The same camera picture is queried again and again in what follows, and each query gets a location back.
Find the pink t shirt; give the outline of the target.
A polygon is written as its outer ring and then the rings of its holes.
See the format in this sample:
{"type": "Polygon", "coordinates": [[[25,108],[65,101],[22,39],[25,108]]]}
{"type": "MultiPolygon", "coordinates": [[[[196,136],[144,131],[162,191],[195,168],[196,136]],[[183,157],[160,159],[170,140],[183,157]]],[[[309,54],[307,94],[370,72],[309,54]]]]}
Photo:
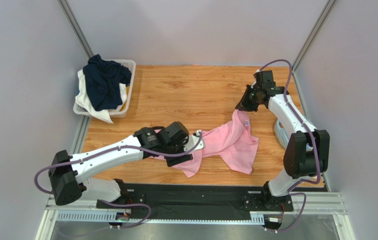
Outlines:
{"type": "Polygon", "coordinates": [[[203,158],[219,156],[229,169],[251,174],[256,159],[259,139],[251,135],[250,117],[244,111],[235,110],[232,120],[210,131],[202,131],[205,147],[192,153],[193,159],[175,165],[187,177],[200,169],[203,158]]]}

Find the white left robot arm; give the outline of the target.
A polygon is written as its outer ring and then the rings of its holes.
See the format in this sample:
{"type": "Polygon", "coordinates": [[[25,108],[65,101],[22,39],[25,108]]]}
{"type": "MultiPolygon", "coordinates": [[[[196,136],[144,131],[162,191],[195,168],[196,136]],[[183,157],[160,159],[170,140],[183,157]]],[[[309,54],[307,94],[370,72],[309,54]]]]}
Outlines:
{"type": "Polygon", "coordinates": [[[204,147],[200,130],[189,133],[176,121],[167,127],[143,127],[121,141],[90,152],[69,155],[66,150],[59,151],[48,170],[55,203],[63,206],[80,198],[113,202],[124,196],[123,183],[93,179],[94,175],[149,157],[163,157],[172,167],[193,160],[194,153],[204,147]]]}

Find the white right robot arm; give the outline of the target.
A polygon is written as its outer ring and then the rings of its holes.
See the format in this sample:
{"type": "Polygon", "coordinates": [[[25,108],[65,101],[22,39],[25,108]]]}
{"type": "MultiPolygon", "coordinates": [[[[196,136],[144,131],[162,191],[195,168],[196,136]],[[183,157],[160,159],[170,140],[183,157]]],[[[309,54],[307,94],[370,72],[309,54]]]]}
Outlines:
{"type": "Polygon", "coordinates": [[[277,86],[270,70],[257,70],[255,83],[248,85],[237,110],[256,112],[260,105],[271,111],[282,124],[289,140],[283,157],[283,170],[266,182],[259,199],[267,210],[280,209],[300,183],[318,184],[328,168],[330,135],[317,129],[295,107],[283,86],[277,86]]]}

